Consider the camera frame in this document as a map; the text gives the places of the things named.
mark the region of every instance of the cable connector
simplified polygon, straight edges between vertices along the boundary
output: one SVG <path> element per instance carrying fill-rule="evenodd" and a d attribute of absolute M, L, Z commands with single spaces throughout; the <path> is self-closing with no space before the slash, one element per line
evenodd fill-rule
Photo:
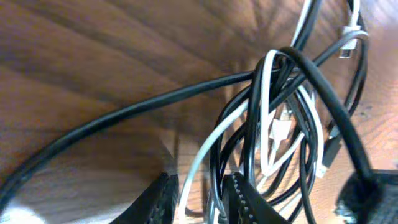
<path fill-rule="evenodd" d="M 290 127 L 292 125 L 291 117 L 292 114 L 285 105 L 279 119 L 274 119 L 272 122 L 271 133 L 269 134 L 269 137 L 273 139 L 274 142 L 272 143 L 268 167 L 272 167 L 274 165 L 276 152 L 278 151 L 280 142 L 286 140 L 289 136 Z"/>
<path fill-rule="evenodd" d="M 335 138 L 331 138 L 325 143 L 325 153 L 323 155 L 322 164 L 317 172 L 318 177 L 323 177 L 326 171 L 330 168 L 331 164 L 335 160 L 338 151 L 341 148 L 341 136 L 338 135 Z"/>
<path fill-rule="evenodd" d="M 361 30 L 361 26 L 360 25 L 344 26 L 341 35 L 345 35 L 345 34 L 347 34 L 349 32 L 359 31 L 359 30 Z M 339 58 L 350 58 L 351 54 L 352 54 L 352 51 L 356 47 L 356 43 L 357 42 L 358 42 L 358 40 L 354 39 L 354 40 L 351 40 L 350 42 L 348 42 L 347 44 L 345 44 L 344 46 L 342 46 L 340 48 L 340 56 L 339 56 Z"/>

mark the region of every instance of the white cable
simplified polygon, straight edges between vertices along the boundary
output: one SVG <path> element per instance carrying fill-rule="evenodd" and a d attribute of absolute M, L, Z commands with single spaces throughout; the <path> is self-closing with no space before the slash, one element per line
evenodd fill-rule
<path fill-rule="evenodd" d="M 300 132 L 300 134 L 298 134 L 293 144 L 290 146 L 289 150 L 287 150 L 285 154 L 281 158 L 279 158 L 278 161 L 276 161 L 272 167 L 269 168 L 267 172 L 268 176 L 271 176 L 273 173 L 275 173 L 281 167 L 281 165 L 293 154 L 296 148 L 298 148 L 298 146 L 300 145 L 303 138 L 304 138 L 304 133 Z"/>
<path fill-rule="evenodd" d="M 302 30 L 302 27 L 303 27 L 303 25 L 304 25 L 304 22 L 305 22 L 305 18 L 307 17 L 307 14 L 308 14 L 308 12 L 309 12 L 309 9 L 310 9 L 310 6 L 311 6 L 311 3 L 312 3 L 312 0 L 306 0 L 305 2 L 304 2 L 304 5 L 303 5 L 303 9 L 302 9 L 302 11 L 301 11 L 301 14 L 300 14 L 300 18 L 298 19 L 298 23 L 297 23 L 297 26 L 296 26 L 296 30 L 295 30 L 295 32 L 294 32 L 294 35 L 293 35 L 293 38 L 292 38 L 292 42 L 290 43 L 290 46 L 293 46 L 294 45 L 294 43 L 296 42 L 296 40 L 297 40 L 297 37 L 299 36 L 299 33 L 301 32 L 301 30 Z M 265 69 L 263 69 L 263 82 L 264 82 L 264 75 L 265 74 L 268 74 L 268 72 L 267 73 L 265 73 Z M 268 176 L 270 176 L 270 172 L 269 172 L 269 170 L 268 170 L 268 168 L 269 167 L 273 167 L 273 165 L 272 164 L 270 164 L 270 166 L 268 166 L 268 129 L 266 130 L 266 134 L 264 133 L 265 132 L 265 130 L 264 130 L 264 128 L 261 128 L 261 142 L 262 142 L 262 144 L 261 144 L 261 147 L 260 147 L 260 165 L 261 165 L 261 172 L 262 172 L 262 174 L 264 175 L 263 176 L 263 178 L 260 180 L 260 182 L 258 183 L 258 185 L 257 185 L 257 189 L 260 189 L 264 184 L 265 184 L 265 182 L 266 182 L 266 180 L 267 180 L 267 178 L 268 178 Z M 272 159 L 272 158 L 274 158 L 275 159 L 275 154 L 276 154 L 276 151 L 274 151 L 274 150 L 272 150 L 271 151 L 271 157 L 270 157 L 270 159 Z"/>
<path fill-rule="evenodd" d="M 350 26 L 356 26 L 358 24 L 360 8 L 361 8 L 361 0 L 354 0 L 353 1 L 353 13 L 351 14 L 351 19 L 349 20 Z"/>
<path fill-rule="evenodd" d="M 307 14 L 310 10 L 311 3 L 312 3 L 312 0 L 306 0 L 304 2 L 303 9 L 301 10 L 301 15 L 300 15 L 300 18 L 298 19 L 296 30 L 294 32 L 293 39 L 292 39 L 292 42 L 290 43 L 290 46 L 294 45 L 294 43 L 297 40 L 297 37 L 299 36 L 299 34 L 303 28 L 305 18 L 307 18 Z"/>
<path fill-rule="evenodd" d="M 269 110 L 269 83 L 271 81 L 272 63 L 274 62 L 277 50 L 270 50 L 266 55 L 261 77 L 261 124 L 268 123 Z M 261 172 L 266 174 L 268 167 L 268 126 L 260 125 L 260 167 Z"/>
<path fill-rule="evenodd" d="M 189 195 L 189 190 L 191 188 L 193 178 L 199 166 L 205 158 L 207 152 L 210 150 L 210 147 L 214 144 L 214 142 L 218 139 L 218 137 L 239 117 L 245 112 L 248 108 L 248 100 L 245 100 L 238 108 L 236 108 L 230 115 L 228 115 L 217 127 L 213 130 L 213 132 L 207 137 L 206 141 L 203 143 L 201 148 L 199 149 L 197 155 L 195 156 L 191 168 L 187 174 L 187 178 L 185 179 L 184 185 L 182 187 L 182 192 L 180 195 L 180 200 L 178 203 L 178 217 L 180 219 L 180 223 L 185 223 L 185 208 L 187 207 L 187 200 Z"/>
<path fill-rule="evenodd" d="M 315 131 L 317 132 L 318 139 L 318 166 L 316 170 L 316 174 L 318 174 L 318 171 L 320 170 L 320 164 L 322 164 L 323 159 L 323 144 L 325 143 L 325 140 L 323 139 L 323 128 L 321 124 L 321 119 L 319 118 L 317 109 L 315 108 L 315 102 L 311 100 L 305 88 L 303 86 L 299 86 L 298 91 L 302 94 L 304 101 L 307 103 L 308 108 L 310 109 L 310 114 L 315 122 Z"/>
<path fill-rule="evenodd" d="M 322 158 L 323 158 L 323 130 L 322 130 L 322 124 L 319 119 L 319 115 L 317 113 L 317 110 L 315 109 L 315 102 L 311 100 L 310 96 L 308 95 L 307 91 L 303 86 L 299 86 L 298 91 L 302 94 L 303 99 L 305 103 L 308 105 L 308 108 L 310 109 L 310 115 L 312 116 L 314 122 L 315 122 L 315 131 L 317 132 L 317 138 L 318 138 L 318 157 L 317 157 L 317 170 L 315 170 L 316 174 L 319 173 L 320 170 L 320 164 L 322 164 Z M 299 192 L 292 200 L 290 200 L 281 210 L 279 210 L 279 214 L 282 215 L 285 213 L 292 205 L 295 205 L 300 199 L 301 199 L 301 192 Z"/>

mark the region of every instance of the wood grain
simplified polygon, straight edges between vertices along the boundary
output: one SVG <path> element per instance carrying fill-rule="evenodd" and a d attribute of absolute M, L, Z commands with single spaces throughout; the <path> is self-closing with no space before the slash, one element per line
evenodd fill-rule
<path fill-rule="evenodd" d="M 398 2 L 361 2 L 371 46 L 353 121 L 374 168 L 395 169 Z M 269 49 L 290 43 L 302 4 L 0 0 L 0 184 L 34 152 L 84 122 L 176 88 L 253 69 Z M 314 58 L 339 37 L 347 10 L 344 0 L 323 1 L 305 54 Z M 342 98 L 357 58 L 358 51 L 352 59 L 333 57 L 321 67 Z M 176 164 L 182 186 L 218 113 L 244 85 L 151 111 L 79 142 L 35 175 L 18 202 L 48 223 L 108 223 L 162 170 Z M 330 115 L 321 102 L 318 107 L 327 124 Z M 234 169 L 231 163 L 228 170 Z M 318 223 L 340 222 L 332 210 L 351 171 L 342 150 L 326 177 L 315 182 L 311 202 Z M 287 177 L 278 192 L 295 181 L 297 166 Z M 207 191 L 205 162 L 188 200 L 190 222 L 203 222 Z M 305 223 L 303 213 L 297 223 Z"/>

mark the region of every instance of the white usb connector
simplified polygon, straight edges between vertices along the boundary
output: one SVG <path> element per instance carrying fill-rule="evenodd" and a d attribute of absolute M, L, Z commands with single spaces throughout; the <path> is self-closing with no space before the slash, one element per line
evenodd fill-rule
<path fill-rule="evenodd" d="M 279 119 L 274 119 L 272 122 L 271 132 L 269 137 L 273 139 L 271 146 L 271 154 L 269 155 L 268 168 L 271 168 L 274 165 L 276 152 L 280 146 L 280 142 L 287 139 L 289 136 L 290 127 L 292 125 L 292 121 L 290 120 L 291 112 L 284 106 L 282 113 L 280 114 Z M 257 185 L 257 189 L 260 189 L 268 178 L 268 173 L 265 173 L 263 178 Z"/>
<path fill-rule="evenodd" d="M 360 25 L 354 25 L 354 26 L 344 26 L 343 31 L 341 33 L 341 35 L 345 35 L 349 32 L 352 31 L 358 31 L 361 30 L 361 26 Z M 340 48 L 340 56 L 339 58 L 350 58 L 352 51 L 356 48 L 356 43 L 358 42 L 357 39 L 353 39 L 350 42 L 348 42 L 347 44 L 345 44 L 344 46 L 342 46 Z"/>
<path fill-rule="evenodd" d="M 353 13 L 351 14 L 351 19 L 349 20 L 349 25 L 344 26 L 341 35 L 345 35 L 352 31 L 359 31 L 361 30 L 361 26 L 358 25 L 358 18 L 359 18 L 359 8 L 361 7 L 361 0 L 354 0 L 353 1 Z M 352 51 L 356 47 L 356 43 L 358 42 L 357 39 L 351 40 L 346 45 L 340 48 L 340 56 L 339 58 L 350 58 Z"/>

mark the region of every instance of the tangled cables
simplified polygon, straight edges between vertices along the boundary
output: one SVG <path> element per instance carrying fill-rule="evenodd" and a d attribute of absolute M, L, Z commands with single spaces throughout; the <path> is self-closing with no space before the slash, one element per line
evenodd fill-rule
<path fill-rule="evenodd" d="M 221 219 L 226 218 L 226 211 L 222 202 L 221 183 L 230 155 L 240 145 L 241 141 L 244 141 L 239 166 L 243 168 L 246 181 L 256 186 L 254 155 L 256 148 L 259 148 L 262 174 L 259 189 L 270 175 L 277 172 L 270 187 L 261 194 L 264 200 L 267 200 L 269 205 L 274 206 L 296 194 L 279 212 L 285 213 L 287 207 L 297 203 L 288 221 L 294 221 L 302 208 L 304 208 L 308 222 L 315 223 L 309 201 L 309 193 L 313 188 L 316 175 L 320 173 L 324 148 L 326 152 L 328 150 L 327 146 L 324 146 L 322 126 L 315 108 L 316 95 L 320 96 L 333 117 L 328 130 L 331 131 L 338 127 L 337 134 L 333 138 L 339 141 L 341 138 L 345 140 L 358 177 L 364 183 L 364 190 L 368 188 L 366 183 L 371 183 L 372 179 L 370 165 L 364 153 L 363 146 L 353 125 L 349 121 L 349 115 L 353 114 L 358 105 L 366 79 L 368 34 L 366 33 L 363 19 L 359 14 L 359 1 L 348 2 L 353 11 L 354 18 L 354 22 L 351 20 L 350 24 L 358 24 L 361 30 L 347 32 L 341 39 L 331 44 L 313 60 L 304 56 L 301 50 L 305 47 L 314 27 L 321 6 L 321 0 L 305 2 L 291 46 L 283 47 L 279 50 L 270 50 L 264 58 L 260 59 L 255 70 L 228 75 L 155 96 L 83 124 L 50 143 L 26 160 L 1 186 L 0 213 L 4 211 L 6 205 L 15 196 L 16 192 L 35 172 L 72 144 L 97 131 L 113 126 L 125 119 L 131 119 L 146 111 L 187 99 L 205 91 L 251 80 L 251 84 L 235 95 L 223 108 L 216 121 L 213 132 L 203 143 L 192 162 L 192 166 L 183 185 L 182 193 L 180 194 L 178 208 L 180 221 L 184 222 L 185 220 L 187 198 L 195 173 L 209 151 L 211 191 L 208 197 L 206 219 L 208 223 L 213 222 L 215 208 L 220 211 Z M 344 108 L 318 67 L 337 51 L 357 39 L 361 41 L 361 55 L 359 57 L 358 69 L 345 100 Z M 306 80 L 312 85 L 312 90 L 303 87 L 302 84 Z M 280 141 L 287 138 L 287 132 L 283 134 L 285 135 L 284 137 L 281 137 L 279 131 L 278 133 L 271 131 L 274 141 L 272 143 L 271 155 L 269 156 L 268 131 L 275 115 L 275 110 L 285 102 L 287 102 L 289 109 L 293 111 L 297 126 L 294 128 L 291 136 L 292 141 L 290 141 L 286 153 L 275 161 L 276 150 L 279 148 Z M 224 131 L 245 111 L 247 111 L 245 122 L 232 134 L 223 146 L 222 139 Z M 286 130 L 289 132 L 290 125 L 287 126 Z M 276 129 L 283 129 L 281 127 L 284 127 L 284 124 L 278 127 Z M 300 176 L 298 180 L 285 192 L 269 200 L 282 182 L 292 160 L 293 153 L 299 146 Z M 309 156 L 306 159 L 307 147 L 309 148 Z"/>

